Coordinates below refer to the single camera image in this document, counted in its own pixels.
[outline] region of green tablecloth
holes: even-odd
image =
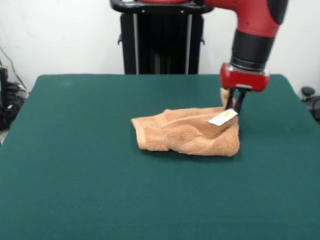
[[[140,151],[131,118],[220,106],[217,75],[41,76],[0,148],[0,240],[319,240],[320,129],[249,93],[235,157]]]

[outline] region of folded towel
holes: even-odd
[[[220,96],[220,107],[166,109],[158,115],[133,118],[138,147],[197,156],[235,155],[240,148],[238,116],[221,126],[208,122],[225,110],[229,92],[221,89]]]

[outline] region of black device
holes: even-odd
[[[9,72],[0,66],[1,102],[0,102],[0,131],[8,130],[16,119],[21,107],[26,101],[26,91],[16,82],[8,81]]]
[[[125,74],[198,74],[203,41],[202,14],[212,7],[192,2],[110,0],[121,12]]]
[[[303,87],[301,92],[303,94],[302,102],[313,118],[320,124],[320,95],[314,96],[315,90],[308,86]]]

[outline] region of black cylindrical joint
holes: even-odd
[[[237,30],[232,46],[231,64],[245,70],[262,71],[274,40],[274,37],[256,36]]]

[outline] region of white wall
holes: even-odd
[[[289,0],[267,65],[296,92],[303,85],[320,92],[319,9],[318,0]],[[0,0],[0,45],[29,88],[42,74],[123,74],[119,17],[109,0]],[[219,73],[230,59],[236,25],[231,11],[205,15],[201,74]]]

